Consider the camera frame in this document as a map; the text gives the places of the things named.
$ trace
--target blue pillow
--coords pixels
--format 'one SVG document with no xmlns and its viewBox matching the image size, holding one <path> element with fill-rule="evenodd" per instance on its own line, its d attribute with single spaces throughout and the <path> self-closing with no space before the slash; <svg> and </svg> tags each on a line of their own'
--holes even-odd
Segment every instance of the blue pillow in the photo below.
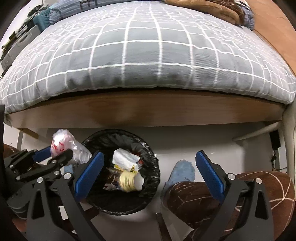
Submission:
<svg viewBox="0 0 296 241">
<path fill-rule="evenodd" d="M 71 17 L 80 12 L 114 3 L 132 2 L 140 0 L 60 0 L 51 5 L 49 22 L 51 25 Z"/>
</svg>

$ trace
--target mattress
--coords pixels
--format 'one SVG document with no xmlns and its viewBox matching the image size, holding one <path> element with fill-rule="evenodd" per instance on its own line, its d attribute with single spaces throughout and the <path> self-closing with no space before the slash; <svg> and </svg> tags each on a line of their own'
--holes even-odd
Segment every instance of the mattress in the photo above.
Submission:
<svg viewBox="0 0 296 241">
<path fill-rule="evenodd" d="M 295 80 L 282 57 L 245 27 L 163 2 L 134 1 L 48 27 L 0 81 L 0 102 L 8 114 L 68 92 L 168 87 L 289 104 Z"/>
</svg>

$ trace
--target white wall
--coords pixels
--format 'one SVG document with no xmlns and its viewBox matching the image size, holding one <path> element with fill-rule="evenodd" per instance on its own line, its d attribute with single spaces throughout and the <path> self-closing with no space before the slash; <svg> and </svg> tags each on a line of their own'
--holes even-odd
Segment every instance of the white wall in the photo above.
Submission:
<svg viewBox="0 0 296 241">
<path fill-rule="evenodd" d="M 15 31 L 18 30 L 23 22 L 27 19 L 28 13 L 36 6 L 42 4 L 42 0 L 31 0 L 26 6 L 24 6 L 20 12 L 17 14 L 15 19 L 12 21 L 8 29 L 6 30 L 2 40 L 0 41 L 0 46 L 2 47 L 9 41 L 9 36 Z"/>
<path fill-rule="evenodd" d="M 2 40 L 0 41 L 0 46 L 3 46 L 9 41 L 9 36 L 17 29 L 19 29 L 23 22 L 27 19 L 28 13 L 36 6 L 42 4 L 42 0 L 31 0 L 26 6 L 24 6 L 17 16 L 14 18 L 8 29 L 6 30 Z M 3 141 L 5 144 L 17 147 L 19 131 L 13 127 L 4 124 L 4 136 Z"/>
</svg>

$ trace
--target screw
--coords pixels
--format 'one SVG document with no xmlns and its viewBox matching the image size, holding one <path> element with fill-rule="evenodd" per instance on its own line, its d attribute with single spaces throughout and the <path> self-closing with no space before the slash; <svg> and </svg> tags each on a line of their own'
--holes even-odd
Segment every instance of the screw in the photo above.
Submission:
<svg viewBox="0 0 296 241">
<path fill-rule="evenodd" d="M 37 179 L 37 182 L 38 182 L 38 183 L 42 183 L 42 182 L 43 182 L 43 177 L 39 177 L 39 178 Z"/>
<path fill-rule="evenodd" d="M 66 180 L 68 180 L 68 179 L 70 179 L 71 178 L 71 173 L 66 173 L 65 175 L 64 175 L 64 179 L 66 179 Z"/>
<path fill-rule="evenodd" d="M 261 183 L 262 183 L 261 178 L 256 178 L 256 182 L 257 182 L 258 184 L 261 184 Z"/>
<path fill-rule="evenodd" d="M 233 173 L 229 173 L 227 175 L 227 177 L 230 179 L 230 180 L 234 180 L 235 179 L 235 175 Z"/>
</svg>

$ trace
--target trash can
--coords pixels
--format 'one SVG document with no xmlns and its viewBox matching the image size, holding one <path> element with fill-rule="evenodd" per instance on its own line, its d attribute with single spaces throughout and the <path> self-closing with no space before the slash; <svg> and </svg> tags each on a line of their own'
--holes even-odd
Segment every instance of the trash can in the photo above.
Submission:
<svg viewBox="0 0 296 241">
<path fill-rule="evenodd" d="M 98 210 L 111 215 L 127 215 L 144 209 L 154 197 L 160 183 L 158 159 L 149 145 L 133 133 L 119 129 L 98 131 L 82 143 L 92 154 L 104 154 L 105 164 L 101 172 L 112 165 L 115 150 L 122 148 L 141 157 L 143 166 L 140 174 L 144 178 L 141 191 L 123 192 L 103 190 L 105 180 L 99 175 L 92 186 L 87 202 Z"/>
</svg>

